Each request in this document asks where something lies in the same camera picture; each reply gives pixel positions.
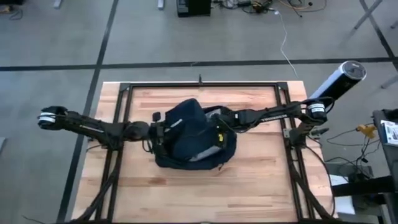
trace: wooden tabletop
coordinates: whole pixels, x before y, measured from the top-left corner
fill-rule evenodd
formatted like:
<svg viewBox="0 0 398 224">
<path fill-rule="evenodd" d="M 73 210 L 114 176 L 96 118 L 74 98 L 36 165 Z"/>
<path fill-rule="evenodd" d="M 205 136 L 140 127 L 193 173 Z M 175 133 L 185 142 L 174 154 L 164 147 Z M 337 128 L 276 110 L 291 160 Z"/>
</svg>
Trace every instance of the wooden tabletop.
<svg viewBox="0 0 398 224">
<path fill-rule="evenodd" d="M 112 122 L 119 84 L 103 83 L 96 119 Z M 307 98 L 302 82 L 288 85 L 292 101 Z M 160 111 L 164 117 L 164 112 L 189 98 L 196 98 L 202 107 L 224 105 L 232 110 L 276 106 L 269 87 L 135 88 L 129 120 L 150 123 L 153 112 Z M 113 221 L 296 222 L 280 130 L 280 123 L 271 121 L 239 134 L 236 153 L 221 170 L 160 168 L 141 142 L 125 143 Z M 307 144 L 322 156 L 317 143 L 308 140 Z M 330 212 L 333 203 L 324 167 L 308 149 L 302 152 L 310 189 Z M 99 191 L 105 155 L 101 148 L 86 153 L 74 218 Z"/>
</svg>

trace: white cable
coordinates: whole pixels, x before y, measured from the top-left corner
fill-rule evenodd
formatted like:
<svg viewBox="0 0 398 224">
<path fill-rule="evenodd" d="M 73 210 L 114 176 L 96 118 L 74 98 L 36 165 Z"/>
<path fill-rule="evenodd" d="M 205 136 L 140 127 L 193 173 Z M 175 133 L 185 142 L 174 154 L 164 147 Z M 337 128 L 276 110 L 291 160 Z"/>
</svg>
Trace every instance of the white cable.
<svg viewBox="0 0 398 224">
<path fill-rule="evenodd" d="M 282 41 L 282 45 L 280 46 L 280 52 L 281 52 L 282 55 L 285 57 L 285 59 L 286 59 L 286 61 L 289 63 L 289 65 L 292 67 L 293 72 L 294 72 L 294 75 L 295 75 L 298 79 L 300 79 L 299 76 L 297 75 L 296 69 L 294 68 L 294 66 L 292 65 L 292 63 L 290 62 L 290 60 L 287 58 L 287 56 L 286 56 L 286 54 L 285 54 L 285 52 L 284 52 L 284 50 L 283 50 L 284 45 L 285 45 L 286 40 L 287 40 L 287 31 L 286 31 L 286 27 L 285 27 L 285 23 L 284 23 L 284 18 L 282 17 L 282 14 L 281 14 L 278 10 L 276 10 L 276 9 L 273 9 L 273 10 L 275 10 L 275 11 L 274 11 L 274 14 L 275 14 L 275 15 L 279 15 L 280 21 L 282 22 L 282 27 L 284 28 L 284 31 L 285 31 L 285 37 L 284 37 L 284 41 Z"/>
</svg>

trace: floor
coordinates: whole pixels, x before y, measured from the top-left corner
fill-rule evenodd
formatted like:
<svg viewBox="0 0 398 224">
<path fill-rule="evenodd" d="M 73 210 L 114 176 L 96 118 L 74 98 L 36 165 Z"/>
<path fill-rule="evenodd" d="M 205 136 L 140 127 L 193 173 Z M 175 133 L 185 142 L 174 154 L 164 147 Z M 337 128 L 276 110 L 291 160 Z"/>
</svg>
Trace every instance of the floor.
<svg viewBox="0 0 398 224">
<path fill-rule="evenodd" d="M 179 19 L 173 0 L 165 0 L 164 11 L 148 0 L 64 0 L 61 10 L 52 8 L 53 0 L 27 0 L 21 20 L 0 16 L 0 136 L 7 137 L 0 152 L 0 223 L 32 223 L 23 215 L 56 221 L 76 134 L 43 131 L 36 117 L 50 105 L 93 114 L 105 81 L 197 80 L 199 74 L 204 80 L 303 80 L 311 94 L 341 62 L 355 59 L 368 75 L 337 102 L 323 139 L 370 122 L 373 110 L 396 108 L 398 83 L 380 85 L 398 75 L 398 29 L 389 27 L 398 19 L 398 1 L 384 0 L 374 20 L 352 33 L 364 14 L 361 1 L 328 1 L 324 11 L 302 18 L 274 4 L 298 78 L 279 50 L 284 30 L 272 13 L 216 8 L 211 17 Z M 362 140 L 356 133 L 336 139 Z M 359 147 L 323 143 L 325 159 L 359 156 Z M 376 176 L 388 174 L 382 150 L 368 159 Z"/>
</svg>

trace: black metal frame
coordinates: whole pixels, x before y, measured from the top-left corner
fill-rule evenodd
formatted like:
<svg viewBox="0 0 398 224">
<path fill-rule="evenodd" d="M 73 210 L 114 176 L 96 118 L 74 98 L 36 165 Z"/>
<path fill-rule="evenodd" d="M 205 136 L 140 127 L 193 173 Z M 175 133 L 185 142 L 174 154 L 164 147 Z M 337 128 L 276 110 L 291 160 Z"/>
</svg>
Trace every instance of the black metal frame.
<svg viewBox="0 0 398 224">
<path fill-rule="evenodd" d="M 122 99 L 127 92 L 127 100 L 126 100 L 126 107 L 124 110 L 124 117 L 123 121 L 128 121 L 128 117 L 130 114 L 130 107 L 131 107 L 131 101 L 132 101 L 132 91 L 134 88 L 145 88 L 145 87 L 156 87 L 156 88 L 170 88 L 170 87 L 238 87 L 238 86 L 261 86 L 261 87 L 272 87 L 274 89 L 275 93 L 275 98 L 277 102 L 277 106 L 280 106 L 282 104 L 282 98 L 280 92 L 282 91 L 285 96 L 285 102 L 290 103 L 290 95 L 289 95 L 289 87 L 286 82 L 202 82 L 201 78 L 199 79 L 199 82 L 170 82 L 170 83 L 157 83 L 157 82 L 137 82 L 137 83 L 121 83 L 119 87 L 119 93 L 118 93 L 118 99 L 116 101 L 116 109 L 115 109 L 115 114 L 114 114 L 114 122 L 119 121 L 120 113 L 121 113 L 121 105 L 122 105 Z M 293 118 L 289 118 L 290 125 L 292 128 L 296 127 L 295 120 Z M 281 126 L 281 131 L 283 132 L 284 129 L 286 129 L 286 122 L 284 119 L 280 120 L 280 126 Z M 292 158 L 292 148 L 289 144 L 289 139 L 284 138 L 284 145 L 285 145 L 285 152 L 286 152 L 286 158 L 288 163 L 293 163 L 294 160 Z M 117 152 L 117 158 L 116 158 L 116 164 L 114 167 L 115 176 L 113 177 L 113 183 L 111 184 L 112 189 L 111 189 L 111 195 L 110 195 L 110 200 L 109 200 L 109 205 L 108 205 L 108 213 L 107 213 L 107 219 L 112 220 L 113 219 L 113 214 L 114 214 L 114 206 L 116 203 L 116 194 L 117 194 L 117 189 L 118 189 L 118 180 L 119 180 L 119 174 L 121 170 L 121 161 L 122 161 L 122 156 L 123 156 L 123 144 L 121 147 L 118 149 Z M 302 179 L 304 180 L 305 184 L 308 186 L 308 180 L 307 180 L 307 175 L 305 172 L 305 166 L 303 162 L 303 157 L 300 149 L 295 148 L 294 149 L 297 155 L 297 161 L 298 161 L 298 167 L 299 167 L 299 173 Z M 110 170 L 110 165 L 111 165 L 111 160 L 113 157 L 113 152 L 108 151 L 106 154 L 106 159 L 105 159 L 105 164 L 104 164 L 104 171 L 103 171 L 103 177 L 101 181 L 101 188 L 106 187 L 105 191 L 109 189 L 109 186 L 105 186 L 109 182 L 109 170 Z M 289 169 L 289 175 L 290 175 L 290 183 L 292 186 L 292 193 L 293 193 L 293 200 L 294 200 L 294 205 L 296 209 L 296 215 L 297 215 L 297 220 L 301 220 L 304 218 L 303 216 L 303 211 L 302 211 L 302 206 L 300 203 L 300 195 L 299 195 L 299 190 L 297 187 L 296 181 L 292 178 L 292 172 L 294 169 L 294 166 L 287 166 Z M 308 210 L 308 216 L 309 218 L 315 218 L 315 214 L 313 211 L 313 207 L 311 203 L 306 200 L 307 203 L 307 210 Z M 95 213 L 95 220 L 100 220 L 103 212 L 103 200 L 99 203 L 98 208 L 96 209 Z"/>
</svg>

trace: wooden table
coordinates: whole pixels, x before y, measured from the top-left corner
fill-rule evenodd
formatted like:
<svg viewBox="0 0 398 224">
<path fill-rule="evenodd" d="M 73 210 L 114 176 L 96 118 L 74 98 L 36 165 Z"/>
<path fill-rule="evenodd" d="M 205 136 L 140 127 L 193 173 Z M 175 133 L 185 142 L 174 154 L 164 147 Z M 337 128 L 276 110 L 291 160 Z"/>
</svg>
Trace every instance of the wooden table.
<svg viewBox="0 0 398 224">
<path fill-rule="evenodd" d="M 292 101 L 307 98 L 302 82 L 287 83 Z M 103 84 L 96 119 L 112 122 L 119 84 Z M 225 105 L 232 110 L 276 105 L 275 93 L 269 87 L 134 88 L 129 120 L 150 123 L 153 112 L 160 111 L 163 116 L 188 98 L 196 98 L 203 107 Z M 308 140 L 308 145 L 322 156 L 317 143 Z M 100 148 L 86 153 L 74 218 L 99 191 L 105 155 L 106 150 Z M 330 212 L 327 174 L 308 149 L 303 149 L 303 157 L 310 188 Z M 141 142 L 125 143 L 113 221 L 296 222 L 279 121 L 239 134 L 236 153 L 221 170 L 160 168 L 154 156 L 144 152 Z"/>
</svg>

